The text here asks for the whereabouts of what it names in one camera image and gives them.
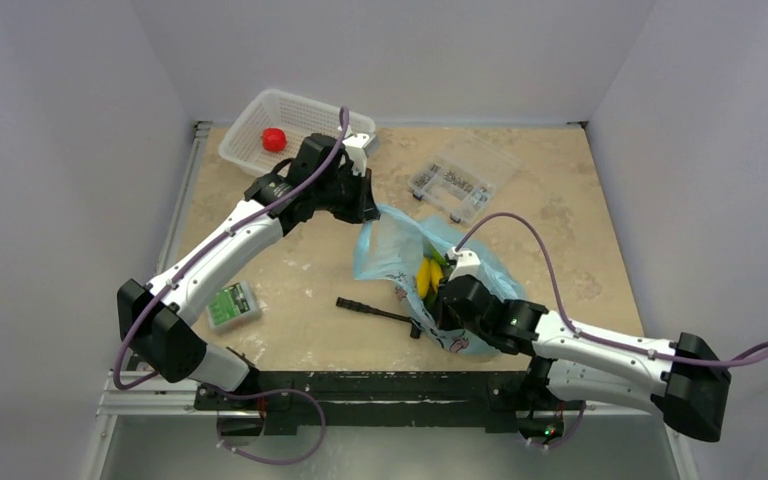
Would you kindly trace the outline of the light blue plastic bag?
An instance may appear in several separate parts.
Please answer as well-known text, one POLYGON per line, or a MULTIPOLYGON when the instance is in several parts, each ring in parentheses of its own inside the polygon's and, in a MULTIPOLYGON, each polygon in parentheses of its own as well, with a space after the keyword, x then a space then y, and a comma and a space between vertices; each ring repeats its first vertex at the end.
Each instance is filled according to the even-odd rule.
POLYGON ((464 232, 437 215, 417 221, 403 211, 382 204, 380 218, 365 223, 353 254, 357 280, 391 283, 400 307, 410 322, 441 349, 458 355, 494 357, 499 351, 477 335, 456 328, 436 326, 417 291, 416 275, 426 254, 444 254, 464 237, 464 232))

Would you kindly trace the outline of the green fake fruit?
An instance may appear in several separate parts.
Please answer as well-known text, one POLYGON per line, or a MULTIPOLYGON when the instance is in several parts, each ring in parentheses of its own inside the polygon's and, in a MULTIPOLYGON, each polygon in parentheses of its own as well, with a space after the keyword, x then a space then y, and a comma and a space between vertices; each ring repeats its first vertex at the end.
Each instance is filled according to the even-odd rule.
POLYGON ((431 249, 431 257, 435 262, 437 262, 441 266, 448 265, 448 260, 446 259, 446 257, 434 248, 431 249))

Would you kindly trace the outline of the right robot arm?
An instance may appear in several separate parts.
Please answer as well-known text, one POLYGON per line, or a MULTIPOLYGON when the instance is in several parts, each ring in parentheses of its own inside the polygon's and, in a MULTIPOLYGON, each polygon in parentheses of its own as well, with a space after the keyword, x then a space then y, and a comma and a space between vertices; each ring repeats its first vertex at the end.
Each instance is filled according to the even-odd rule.
POLYGON ((731 375, 708 343, 683 333, 675 341, 567 326, 556 310, 502 300, 473 276, 444 282, 434 304, 443 327, 460 327, 508 355, 548 361, 524 376, 521 392, 536 407, 552 400, 595 400, 661 414, 671 429, 720 440, 731 375))

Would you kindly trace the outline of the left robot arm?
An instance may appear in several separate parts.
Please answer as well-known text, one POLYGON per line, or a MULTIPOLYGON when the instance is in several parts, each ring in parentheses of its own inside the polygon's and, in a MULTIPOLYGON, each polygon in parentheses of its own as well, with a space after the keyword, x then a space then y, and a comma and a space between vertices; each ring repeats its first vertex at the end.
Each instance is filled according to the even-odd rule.
POLYGON ((182 260, 147 282, 129 279, 119 287, 123 346, 170 383, 207 383, 232 408, 252 405, 254 365, 192 326, 247 263, 316 212, 349 224, 379 219, 366 165, 378 144, 373 134, 307 136, 294 157, 256 178, 228 218, 182 260))

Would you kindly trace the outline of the yellow fake fruit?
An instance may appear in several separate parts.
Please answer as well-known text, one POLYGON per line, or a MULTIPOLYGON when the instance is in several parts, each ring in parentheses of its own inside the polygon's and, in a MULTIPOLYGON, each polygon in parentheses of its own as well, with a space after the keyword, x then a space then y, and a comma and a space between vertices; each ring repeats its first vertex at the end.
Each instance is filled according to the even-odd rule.
POLYGON ((417 293, 421 299, 436 293, 443 280, 444 272, 440 262, 434 258, 425 257, 416 274, 417 293))

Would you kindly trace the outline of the red fake fruit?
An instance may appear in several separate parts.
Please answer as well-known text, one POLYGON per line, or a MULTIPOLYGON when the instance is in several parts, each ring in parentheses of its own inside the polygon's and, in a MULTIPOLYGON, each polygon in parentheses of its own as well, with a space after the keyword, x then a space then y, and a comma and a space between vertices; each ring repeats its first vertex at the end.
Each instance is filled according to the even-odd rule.
POLYGON ((280 128, 269 127, 261 133, 261 145, 267 152, 280 153, 286 149, 287 144, 287 136, 280 128))

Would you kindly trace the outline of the clear plastic screw organizer box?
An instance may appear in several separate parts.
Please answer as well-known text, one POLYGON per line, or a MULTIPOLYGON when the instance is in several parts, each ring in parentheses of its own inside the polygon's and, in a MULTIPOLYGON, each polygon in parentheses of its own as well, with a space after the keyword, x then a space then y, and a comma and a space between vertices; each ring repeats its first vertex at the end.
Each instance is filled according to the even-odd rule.
POLYGON ((520 167, 518 158, 467 131, 430 155, 407 186, 416 200, 435 206, 456 224, 470 225, 520 167))

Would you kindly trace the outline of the white perforated plastic basket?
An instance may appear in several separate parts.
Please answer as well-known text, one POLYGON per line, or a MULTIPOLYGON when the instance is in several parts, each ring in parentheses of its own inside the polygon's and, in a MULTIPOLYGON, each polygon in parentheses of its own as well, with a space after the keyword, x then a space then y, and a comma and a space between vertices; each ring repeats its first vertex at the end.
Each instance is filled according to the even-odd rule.
MULTIPOLYGON (((279 161, 295 158, 304 140, 312 134, 337 139, 342 133, 341 108, 281 90, 262 91, 243 110, 220 142, 218 153, 244 172, 259 177, 279 161)), ((359 176, 378 146, 375 122, 362 114, 349 113, 349 131, 343 145, 359 176)), ((371 177, 367 171, 364 176, 371 177)))

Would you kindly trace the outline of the green label clear small box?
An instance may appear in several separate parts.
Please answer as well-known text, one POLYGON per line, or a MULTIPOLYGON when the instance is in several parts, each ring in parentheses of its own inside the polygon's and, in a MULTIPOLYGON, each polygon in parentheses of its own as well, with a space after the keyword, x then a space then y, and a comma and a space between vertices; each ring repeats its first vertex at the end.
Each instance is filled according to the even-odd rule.
POLYGON ((209 328, 224 333, 258 320, 263 310, 248 282, 237 282, 219 291, 206 308, 209 328))

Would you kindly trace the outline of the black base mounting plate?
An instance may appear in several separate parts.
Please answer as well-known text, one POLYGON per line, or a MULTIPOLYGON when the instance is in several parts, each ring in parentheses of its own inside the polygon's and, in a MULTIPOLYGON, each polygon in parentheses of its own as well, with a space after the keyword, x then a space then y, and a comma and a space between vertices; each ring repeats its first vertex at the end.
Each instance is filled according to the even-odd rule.
POLYGON ((216 413, 223 432, 294 435, 301 427, 481 428, 487 433, 560 435, 571 402, 524 371, 265 371, 255 400, 204 384, 197 412, 216 413))

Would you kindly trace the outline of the aluminium frame rail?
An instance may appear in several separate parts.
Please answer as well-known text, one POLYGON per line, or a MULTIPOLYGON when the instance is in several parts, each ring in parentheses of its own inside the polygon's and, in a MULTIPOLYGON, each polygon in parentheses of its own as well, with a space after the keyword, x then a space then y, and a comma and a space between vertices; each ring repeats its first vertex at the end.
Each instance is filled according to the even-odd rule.
POLYGON ((193 144, 211 123, 184 118, 116 127, 87 158, 82 185, 97 258, 82 275, 86 320, 74 343, 99 359, 82 375, 94 412, 121 349, 116 293, 128 279, 153 277, 169 258, 193 144))

